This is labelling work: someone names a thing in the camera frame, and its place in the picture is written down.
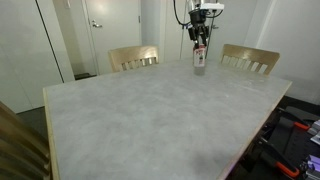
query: white door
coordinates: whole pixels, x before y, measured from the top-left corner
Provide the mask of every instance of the white door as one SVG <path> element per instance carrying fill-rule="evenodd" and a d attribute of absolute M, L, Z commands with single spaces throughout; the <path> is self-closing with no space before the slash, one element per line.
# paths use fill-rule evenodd
<path fill-rule="evenodd" d="M 15 112 L 43 106 L 43 87 L 62 77 L 37 1 L 0 0 L 0 21 L 0 100 Z"/>
<path fill-rule="evenodd" d="M 109 50 L 141 44 L 140 0 L 86 0 L 86 5 L 99 74 L 110 73 Z"/>

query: wooden chair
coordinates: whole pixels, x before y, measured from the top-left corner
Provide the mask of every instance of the wooden chair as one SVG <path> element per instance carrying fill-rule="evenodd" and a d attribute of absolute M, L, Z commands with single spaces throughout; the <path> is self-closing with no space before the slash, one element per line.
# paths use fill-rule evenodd
<path fill-rule="evenodd" d="M 159 64 L 156 46 L 132 46 L 109 51 L 113 72 Z"/>
<path fill-rule="evenodd" d="M 261 67 L 265 65 L 263 74 L 269 75 L 279 57 L 280 54 L 277 52 L 225 44 L 222 50 L 221 63 L 255 72 L 259 72 Z"/>
<path fill-rule="evenodd" d="M 48 141 L 24 125 L 1 101 L 0 169 L 1 179 L 9 179 L 10 176 L 32 180 L 51 179 Z"/>

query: bottle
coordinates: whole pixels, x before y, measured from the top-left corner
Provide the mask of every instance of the bottle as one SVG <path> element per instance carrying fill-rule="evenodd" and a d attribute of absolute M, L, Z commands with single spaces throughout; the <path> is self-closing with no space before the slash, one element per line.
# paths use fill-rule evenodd
<path fill-rule="evenodd" d="M 193 48 L 193 66 L 196 75 L 204 75 L 206 63 L 206 47 L 203 44 L 199 45 L 198 49 Z"/>

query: table edge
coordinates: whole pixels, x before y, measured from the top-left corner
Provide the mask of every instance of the table edge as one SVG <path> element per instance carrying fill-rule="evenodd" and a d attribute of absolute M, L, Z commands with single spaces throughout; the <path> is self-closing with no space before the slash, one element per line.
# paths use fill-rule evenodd
<path fill-rule="evenodd" d="M 44 100 L 44 109 L 46 113 L 46 122 L 47 122 L 47 129 L 48 129 L 48 141 L 49 141 L 49 148 L 50 148 L 52 178 L 54 180 L 60 180 L 57 155 L 56 155 L 56 147 L 54 143 L 54 136 L 53 136 L 53 130 L 52 130 L 52 124 L 51 124 L 51 118 L 50 118 L 51 117 L 50 110 L 48 107 L 48 97 L 47 97 L 46 88 L 43 88 L 43 100 Z"/>
<path fill-rule="evenodd" d="M 282 92 L 282 96 L 280 96 L 277 99 L 277 101 L 275 102 L 275 104 L 272 105 L 272 107 L 270 109 L 270 112 L 267 113 L 267 116 L 264 117 L 263 120 L 260 121 L 260 123 L 258 124 L 257 128 L 254 130 L 254 133 L 251 136 L 248 137 L 247 142 L 244 143 L 242 145 L 241 149 L 231 158 L 229 163 L 225 166 L 225 168 L 222 170 L 222 172 L 218 176 L 218 179 L 226 179 L 228 177 L 229 173 L 232 171 L 232 169 L 234 168 L 236 163 L 239 161 L 240 157 L 245 152 L 245 150 L 247 149 L 247 147 L 249 146 L 249 144 L 251 143 L 253 138 L 257 135 L 257 133 L 259 132 L 261 127 L 264 125 L 264 123 L 267 121 L 268 117 L 271 115 L 272 111 L 276 108 L 276 106 L 279 104 L 279 102 L 282 99 L 282 97 L 288 91 L 288 89 L 290 88 L 291 84 L 292 84 L 292 82 L 289 81 L 289 84 L 287 85 L 286 89 Z"/>

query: gray table top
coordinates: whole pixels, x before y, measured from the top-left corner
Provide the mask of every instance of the gray table top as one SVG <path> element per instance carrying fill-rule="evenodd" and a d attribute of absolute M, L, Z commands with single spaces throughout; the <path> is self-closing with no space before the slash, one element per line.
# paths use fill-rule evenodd
<path fill-rule="evenodd" d="M 191 60 L 44 89 L 61 179 L 223 179 L 291 82 Z"/>

